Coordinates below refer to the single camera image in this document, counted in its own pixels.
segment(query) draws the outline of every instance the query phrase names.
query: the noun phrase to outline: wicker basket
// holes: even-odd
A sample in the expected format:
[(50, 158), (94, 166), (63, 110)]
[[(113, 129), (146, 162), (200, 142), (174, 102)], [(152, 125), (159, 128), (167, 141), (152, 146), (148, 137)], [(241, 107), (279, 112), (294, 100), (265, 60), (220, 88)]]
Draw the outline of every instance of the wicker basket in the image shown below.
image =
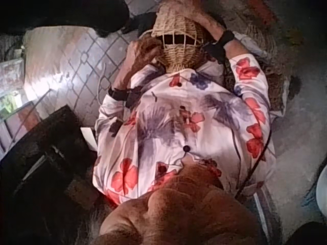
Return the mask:
[[(172, 37), (172, 43), (166, 42), (168, 35)], [(183, 35), (184, 43), (176, 43), (176, 35)], [(163, 54), (157, 59), (166, 67), (167, 73), (195, 68), (206, 60), (205, 52), (201, 49), (205, 42), (202, 26), (178, 15), (164, 3), (157, 13), (151, 36), (162, 39)], [(186, 43), (186, 38), (194, 40), (194, 43)]]

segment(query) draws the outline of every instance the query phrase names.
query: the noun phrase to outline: elderly person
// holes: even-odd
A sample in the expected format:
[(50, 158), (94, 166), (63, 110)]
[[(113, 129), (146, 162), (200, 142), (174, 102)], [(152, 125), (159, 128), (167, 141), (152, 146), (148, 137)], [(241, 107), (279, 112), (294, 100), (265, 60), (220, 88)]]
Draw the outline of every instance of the elderly person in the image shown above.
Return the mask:
[(256, 244), (259, 226), (235, 195), (253, 195), (275, 161), (266, 77), (199, 0), (170, 4), (224, 39), (235, 92), (216, 61), (167, 74), (151, 63), (159, 40), (131, 42), (96, 122), (93, 183), (118, 207), (94, 244)]

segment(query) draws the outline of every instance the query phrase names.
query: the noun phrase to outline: floral shirt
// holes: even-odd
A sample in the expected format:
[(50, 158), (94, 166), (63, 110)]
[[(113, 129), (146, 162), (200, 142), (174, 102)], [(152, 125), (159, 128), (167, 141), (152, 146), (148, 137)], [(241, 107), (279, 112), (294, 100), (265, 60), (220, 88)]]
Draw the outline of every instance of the floral shirt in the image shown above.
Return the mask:
[[(235, 194), (268, 140), (270, 104), (254, 56), (240, 55), (230, 64), (234, 93), (220, 85), (223, 68), (209, 61), (170, 74), (148, 65), (133, 76), (126, 103), (106, 95), (96, 122), (94, 186), (118, 205), (177, 175), (187, 154), (196, 162), (208, 159), (224, 190)], [(242, 194), (254, 194), (274, 163), (270, 141)]]

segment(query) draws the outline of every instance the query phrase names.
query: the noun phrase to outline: shirt button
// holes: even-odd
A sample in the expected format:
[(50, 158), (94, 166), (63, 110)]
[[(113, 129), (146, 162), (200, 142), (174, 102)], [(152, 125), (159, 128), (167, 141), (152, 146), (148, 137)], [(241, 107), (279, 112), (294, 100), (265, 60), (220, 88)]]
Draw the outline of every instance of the shirt button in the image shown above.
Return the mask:
[(185, 151), (185, 152), (190, 152), (190, 150), (191, 150), (191, 147), (189, 147), (188, 145), (185, 145), (183, 147), (183, 151)]

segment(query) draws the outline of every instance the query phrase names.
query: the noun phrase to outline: woven basket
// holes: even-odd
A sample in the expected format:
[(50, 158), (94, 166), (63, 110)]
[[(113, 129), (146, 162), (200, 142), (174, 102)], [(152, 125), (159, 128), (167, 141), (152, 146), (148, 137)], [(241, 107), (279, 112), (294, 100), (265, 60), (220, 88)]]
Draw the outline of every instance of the woven basket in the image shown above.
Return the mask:
[[(172, 43), (167, 43), (168, 35), (170, 39), (172, 38)], [(176, 43), (174, 38), (176, 35), (183, 35), (184, 43)], [(178, 15), (164, 3), (157, 13), (151, 36), (162, 40), (163, 54), (157, 59), (166, 67), (167, 73), (195, 68), (206, 60), (205, 52), (201, 49), (205, 42), (202, 26)], [(186, 38), (193, 39), (194, 43), (186, 43)]]

